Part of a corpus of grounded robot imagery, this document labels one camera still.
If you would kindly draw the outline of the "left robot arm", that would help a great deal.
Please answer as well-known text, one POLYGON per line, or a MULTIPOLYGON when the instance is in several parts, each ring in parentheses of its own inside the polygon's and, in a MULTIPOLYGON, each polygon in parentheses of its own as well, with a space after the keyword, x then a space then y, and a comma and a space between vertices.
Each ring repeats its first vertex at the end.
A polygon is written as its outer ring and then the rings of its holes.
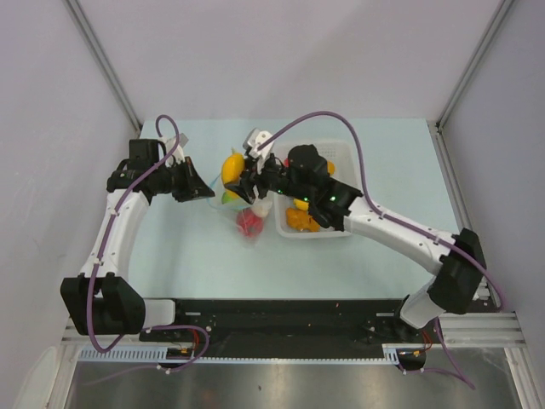
POLYGON ((87 261, 63 279, 60 294, 81 335, 133 335, 157 326, 169 340, 183 338, 188 320, 168 299, 142 297, 129 284, 129 261, 152 200, 170 195, 183 203, 214 197, 183 153, 184 135, 134 139, 129 156, 106 182, 106 212, 87 261))

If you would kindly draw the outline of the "yellow lemon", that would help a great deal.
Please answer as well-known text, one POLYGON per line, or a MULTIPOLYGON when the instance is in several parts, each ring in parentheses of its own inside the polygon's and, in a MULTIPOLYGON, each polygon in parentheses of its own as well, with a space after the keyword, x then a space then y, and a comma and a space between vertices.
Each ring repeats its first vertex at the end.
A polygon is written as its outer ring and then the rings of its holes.
POLYGON ((293 203, 294 203, 294 206, 298 210, 308 211, 308 209, 309 209, 309 203, 307 201, 300 200, 300 199, 294 199, 293 203))

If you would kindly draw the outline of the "green lime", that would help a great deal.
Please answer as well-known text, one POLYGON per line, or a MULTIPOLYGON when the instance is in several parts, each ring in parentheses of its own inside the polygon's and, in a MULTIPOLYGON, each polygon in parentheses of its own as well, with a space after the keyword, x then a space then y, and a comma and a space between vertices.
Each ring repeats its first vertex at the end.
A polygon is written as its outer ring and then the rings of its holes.
POLYGON ((226 190, 221 196, 221 203, 226 205, 237 199, 239 199, 239 196, 236 193, 226 190))

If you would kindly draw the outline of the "red bell pepper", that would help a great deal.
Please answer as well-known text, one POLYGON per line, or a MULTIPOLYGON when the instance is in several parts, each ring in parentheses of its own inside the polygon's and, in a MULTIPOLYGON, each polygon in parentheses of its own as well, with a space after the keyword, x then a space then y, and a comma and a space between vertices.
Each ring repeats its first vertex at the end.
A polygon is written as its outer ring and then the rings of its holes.
POLYGON ((250 209, 241 210, 236 217, 238 231, 246 238, 255 238, 263 230, 264 221, 250 209))

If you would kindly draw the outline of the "white radish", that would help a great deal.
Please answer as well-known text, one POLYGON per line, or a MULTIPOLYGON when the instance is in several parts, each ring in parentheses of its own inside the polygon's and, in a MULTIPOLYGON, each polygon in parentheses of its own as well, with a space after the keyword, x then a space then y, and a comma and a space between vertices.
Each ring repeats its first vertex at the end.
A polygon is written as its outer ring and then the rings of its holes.
POLYGON ((267 218, 271 209, 273 207, 273 202, 270 200, 260 199, 256 200, 251 206, 250 210, 257 216, 262 219, 267 218))

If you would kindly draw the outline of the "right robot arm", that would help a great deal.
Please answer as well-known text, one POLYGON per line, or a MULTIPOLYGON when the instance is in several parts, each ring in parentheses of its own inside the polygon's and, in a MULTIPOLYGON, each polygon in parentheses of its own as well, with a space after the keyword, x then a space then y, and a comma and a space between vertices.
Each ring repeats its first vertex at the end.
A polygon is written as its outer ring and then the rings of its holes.
POLYGON ((314 145, 293 147, 286 161, 234 153, 221 167, 226 190, 253 205, 268 193, 307 204, 322 228, 364 236, 407 256, 433 277, 407 296, 393 320, 393 333, 412 342, 441 314, 465 314, 483 279, 485 262, 478 235, 464 228, 452 234, 371 205, 356 187, 338 181, 314 145))

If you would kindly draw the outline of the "clear zip top bag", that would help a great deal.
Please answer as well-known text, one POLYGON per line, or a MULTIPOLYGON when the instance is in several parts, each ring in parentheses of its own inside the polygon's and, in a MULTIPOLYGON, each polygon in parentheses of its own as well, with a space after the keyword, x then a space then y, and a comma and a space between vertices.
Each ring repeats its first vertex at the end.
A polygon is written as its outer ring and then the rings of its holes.
POLYGON ((231 235, 240 239, 245 246, 250 246, 257 242, 265 230, 267 218, 272 212, 273 198, 269 193, 264 199, 256 199, 253 204, 248 204, 225 189, 223 182, 235 181, 234 177, 240 176, 243 165, 244 155, 232 148, 220 173, 209 184, 215 196, 207 199, 207 203, 228 224, 231 235))

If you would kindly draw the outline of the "orange papaya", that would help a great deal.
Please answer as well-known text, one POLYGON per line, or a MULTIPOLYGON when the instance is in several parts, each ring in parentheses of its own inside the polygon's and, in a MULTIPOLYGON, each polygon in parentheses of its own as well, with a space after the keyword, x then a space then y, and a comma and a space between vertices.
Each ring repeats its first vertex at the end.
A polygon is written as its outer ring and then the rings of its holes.
POLYGON ((232 153, 221 167, 221 181, 224 186, 238 183, 245 168, 244 155, 232 153))

